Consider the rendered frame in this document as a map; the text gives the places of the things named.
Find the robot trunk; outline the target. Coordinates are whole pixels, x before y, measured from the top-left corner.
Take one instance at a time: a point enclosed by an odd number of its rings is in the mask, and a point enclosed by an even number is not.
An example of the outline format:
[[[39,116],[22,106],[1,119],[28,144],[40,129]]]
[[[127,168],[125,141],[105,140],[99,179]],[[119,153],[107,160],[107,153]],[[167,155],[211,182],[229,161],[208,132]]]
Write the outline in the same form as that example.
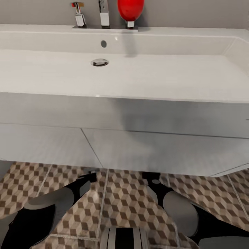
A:
[[[100,249],[149,249],[144,228],[105,228]]]

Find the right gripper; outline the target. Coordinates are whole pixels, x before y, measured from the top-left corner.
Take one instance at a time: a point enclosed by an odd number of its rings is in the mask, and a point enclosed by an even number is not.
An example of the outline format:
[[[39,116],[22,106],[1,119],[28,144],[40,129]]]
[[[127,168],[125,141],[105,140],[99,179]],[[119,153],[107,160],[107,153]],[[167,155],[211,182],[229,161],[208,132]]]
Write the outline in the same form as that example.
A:
[[[160,173],[151,173],[151,172],[143,172],[142,171],[142,178],[143,179],[147,179],[148,180],[148,178],[150,177],[150,176],[156,176],[156,177],[158,177],[158,179],[159,179],[159,176],[160,176]]]

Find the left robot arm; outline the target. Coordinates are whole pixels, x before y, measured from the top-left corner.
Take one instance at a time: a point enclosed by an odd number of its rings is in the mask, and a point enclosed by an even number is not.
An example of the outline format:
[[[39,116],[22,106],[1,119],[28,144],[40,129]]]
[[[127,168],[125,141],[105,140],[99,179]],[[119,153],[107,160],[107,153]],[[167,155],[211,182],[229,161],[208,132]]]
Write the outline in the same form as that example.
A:
[[[35,197],[24,207],[0,219],[0,249],[29,249],[45,239],[57,227],[66,212],[97,181],[98,168],[84,167],[84,176],[53,192]]]

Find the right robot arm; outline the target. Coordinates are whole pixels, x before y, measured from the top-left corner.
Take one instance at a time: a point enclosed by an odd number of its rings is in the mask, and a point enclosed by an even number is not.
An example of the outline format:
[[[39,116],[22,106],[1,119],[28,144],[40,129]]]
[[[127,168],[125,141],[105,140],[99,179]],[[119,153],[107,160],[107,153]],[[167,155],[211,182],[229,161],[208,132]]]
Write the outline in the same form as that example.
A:
[[[148,195],[200,249],[249,249],[248,231],[217,219],[203,206],[161,184],[159,176],[142,171],[149,184]]]

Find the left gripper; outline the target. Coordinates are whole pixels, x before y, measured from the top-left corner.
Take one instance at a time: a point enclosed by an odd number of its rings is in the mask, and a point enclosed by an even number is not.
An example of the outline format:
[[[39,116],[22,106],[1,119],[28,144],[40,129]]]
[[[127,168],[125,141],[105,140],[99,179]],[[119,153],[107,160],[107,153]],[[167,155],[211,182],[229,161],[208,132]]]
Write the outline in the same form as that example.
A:
[[[92,174],[90,173],[90,174],[85,175],[85,176],[87,176],[87,177],[90,178],[90,182],[91,182],[91,183],[97,181],[96,173],[92,173]]]

